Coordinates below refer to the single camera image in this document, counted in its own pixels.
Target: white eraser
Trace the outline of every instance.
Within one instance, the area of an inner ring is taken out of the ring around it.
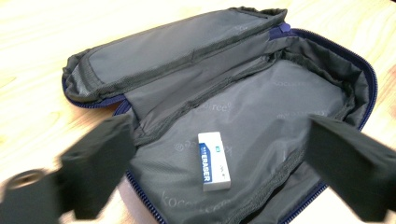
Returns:
[[[199,133],[204,191],[229,189],[231,186],[220,133]]]

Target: open pencil case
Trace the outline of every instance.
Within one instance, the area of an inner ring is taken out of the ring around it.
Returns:
[[[326,186],[303,162],[308,115],[361,129],[375,72],[362,57],[284,22],[287,10],[214,11],[69,58],[75,105],[120,102],[137,148],[122,182],[159,223],[289,223]],[[220,132],[229,189],[203,191],[198,133]]]

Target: inner pocket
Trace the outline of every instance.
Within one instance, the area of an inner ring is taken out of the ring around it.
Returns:
[[[251,69],[251,76],[190,105],[158,140],[140,145],[132,173],[168,222],[239,222],[301,160],[307,115],[337,117],[349,108],[345,84],[278,56],[271,66]],[[202,190],[197,135],[206,132],[221,134],[230,189]]]

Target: wooden surface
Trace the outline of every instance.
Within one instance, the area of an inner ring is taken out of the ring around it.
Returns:
[[[389,0],[0,0],[1,187],[25,170],[57,169],[56,157],[116,108],[78,108],[64,99],[61,75],[69,56],[164,23],[240,6],[288,8],[292,27],[364,57],[376,71],[379,94],[363,131],[396,148],[396,4]],[[69,214],[63,222],[74,220]],[[115,191],[98,219],[76,223],[134,219]],[[293,223],[361,222],[327,189]]]

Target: navy blue zipper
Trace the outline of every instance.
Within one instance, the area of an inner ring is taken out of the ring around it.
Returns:
[[[64,93],[65,93],[67,86],[66,86],[66,80],[64,78],[62,78],[62,87],[63,87]],[[99,103],[81,103],[81,102],[77,102],[77,101],[70,99],[66,94],[64,96],[72,105],[76,105],[76,106],[82,107],[82,108],[89,108],[89,109],[107,107],[109,105],[113,105],[115,103],[118,103],[118,102],[126,99],[125,96],[123,94],[121,94],[121,95],[116,95],[116,96],[107,98]]]
[[[349,49],[346,49],[346,48],[338,45],[337,43],[335,43],[321,35],[317,35],[313,32],[302,30],[302,29],[290,29],[290,26],[287,23],[282,23],[279,26],[270,30],[270,40],[285,37],[285,36],[299,36],[299,37],[303,37],[303,38],[309,39],[311,41],[314,41],[317,44],[320,44],[322,47],[330,49],[331,51],[338,54],[339,56],[352,62],[353,64],[358,66],[364,72],[364,74],[366,75],[367,82],[369,84],[369,94],[370,94],[369,101],[370,102],[369,102],[369,106],[367,107],[366,112],[364,114],[363,120],[361,121],[361,125],[359,126],[359,130],[361,130],[363,128],[364,124],[367,122],[367,119],[370,117],[371,113],[373,112],[376,95],[377,95],[377,81],[376,81],[375,71],[374,71],[373,67],[366,60],[364,60],[360,55],[356,54],[355,52],[353,52]],[[126,100],[124,97],[124,100],[122,101],[120,106],[117,108],[114,115],[116,116],[119,114],[126,113],[129,109],[131,109],[131,107],[132,106],[129,103],[129,101]],[[147,209],[151,212],[151,214],[155,217],[155,219],[159,223],[165,224],[166,222],[164,221],[164,219],[162,218],[160,213],[155,209],[153,204],[149,201],[149,198],[146,195],[146,193],[137,184],[131,171],[128,170],[126,172],[126,176],[129,180],[132,188],[134,189],[136,194],[139,196],[140,200],[147,207]],[[292,210],[290,213],[288,213],[278,223],[284,223],[284,224],[291,223],[327,187],[328,186],[326,184],[324,184],[323,182],[319,182],[311,190],[311,192],[296,206],[296,208],[294,210]]]
[[[160,213],[157,211],[157,209],[154,207],[154,205],[149,201],[149,198],[146,195],[146,193],[137,184],[136,180],[134,179],[134,175],[132,175],[131,171],[129,171],[129,170],[126,171],[126,177],[128,178],[129,183],[131,184],[132,188],[134,189],[134,192],[139,196],[142,203],[147,207],[147,209],[154,216],[154,218],[158,221],[158,223],[166,224],[163,217],[160,215]]]

